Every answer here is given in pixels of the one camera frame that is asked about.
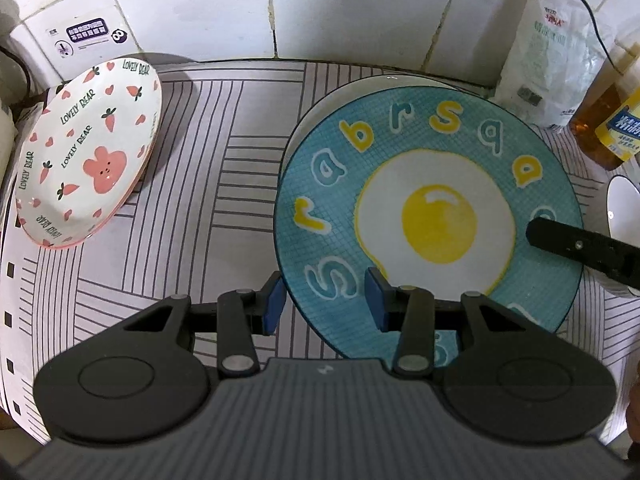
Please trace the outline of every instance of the metal screw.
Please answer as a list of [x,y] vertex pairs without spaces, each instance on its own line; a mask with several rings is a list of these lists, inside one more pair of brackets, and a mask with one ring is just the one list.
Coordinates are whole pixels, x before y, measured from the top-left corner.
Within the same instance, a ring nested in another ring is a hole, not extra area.
[[405,372],[421,372],[429,367],[429,360],[422,355],[403,355],[398,359],[398,366]]
[[230,372],[244,372],[254,365],[254,360],[249,356],[236,354],[225,357],[222,366]]

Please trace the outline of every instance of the white plate with pink rim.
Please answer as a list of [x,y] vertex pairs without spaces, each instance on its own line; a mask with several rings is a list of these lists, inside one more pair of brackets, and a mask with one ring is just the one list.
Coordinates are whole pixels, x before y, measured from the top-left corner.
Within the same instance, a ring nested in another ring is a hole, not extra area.
[[131,58],[94,66],[55,96],[18,161],[18,218],[34,242],[68,248],[111,218],[148,161],[161,106],[158,74]]

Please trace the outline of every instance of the plastic bag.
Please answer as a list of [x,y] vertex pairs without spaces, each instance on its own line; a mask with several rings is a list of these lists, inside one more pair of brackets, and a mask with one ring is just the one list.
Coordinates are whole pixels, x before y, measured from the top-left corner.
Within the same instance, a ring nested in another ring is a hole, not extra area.
[[[609,49],[614,31],[598,20]],[[589,13],[573,0],[527,0],[492,101],[527,123],[565,126],[602,63]]]

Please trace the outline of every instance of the power cord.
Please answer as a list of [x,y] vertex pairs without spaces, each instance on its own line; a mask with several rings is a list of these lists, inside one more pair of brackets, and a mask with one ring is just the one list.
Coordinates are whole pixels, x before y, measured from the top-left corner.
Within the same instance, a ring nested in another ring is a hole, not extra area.
[[614,70],[616,72],[618,72],[620,75],[623,75],[623,73],[620,72],[620,70],[618,69],[616,64],[613,63],[613,60],[611,59],[611,56],[609,55],[609,51],[607,50],[607,47],[604,45],[604,41],[602,41],[602,38],[600,37],[600,31],[598,30],[598,24],[596,23],[596,17],[593,15],[593,11],[591,10],[590,5],[587,3],[587,0],[580,0],[580,1],[586,7],[587,12],[589,13],[589,16],[591,18],[591,23],[593,23],[593,28],[596,31],[596,38],[598,38],[598,41],[600,42],[600,46],[604,50],[604,53],[607,55],[607,59],[611,63],[611,66],[614,68]]
[[24,72],[24,78],[27,81],[27,91],[26,91],[26,95],[24,96],[24,100],[27,99],[31,95],[31,76],[29,75],[29,69],[27,68],[23,60],[21,60],[13,52],[5,49],[5,47],[2,45],[0,45],[0,52],[2,52],[5,56],[7,56],[12,61],[14,61]]

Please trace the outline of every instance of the tablecloth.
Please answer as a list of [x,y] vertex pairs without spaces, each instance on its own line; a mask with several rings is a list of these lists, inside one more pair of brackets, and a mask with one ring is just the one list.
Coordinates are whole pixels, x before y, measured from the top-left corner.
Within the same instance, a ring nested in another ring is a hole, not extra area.
[[[201,302],[235,288],[259,288],[277,270],[278,163],[296,123],[338,86],[389,72],[278,60],[159,68],[163,115],[148,168],[113,219],[69,250],[45,250],[26,237],[12,200],[15,168],[9,169],[0,225],[2,409],[44,443],[49,435],[32,386],[53,356],[170,294]],[[561,161],[584,214],[610,174],[581,155],[566,129],[535,131]],[[610,296],[585,270],[558,330],[603,361],[616,380],[618,400],[601,434],[604,443],[626,427],[640,358],[638,314],[640,300]],[[254,336],[254,343],[263,365],[274,356],[340,358],[290,300],[275,335]],[[216,335],[196,334],[194,354],[215,365]]]

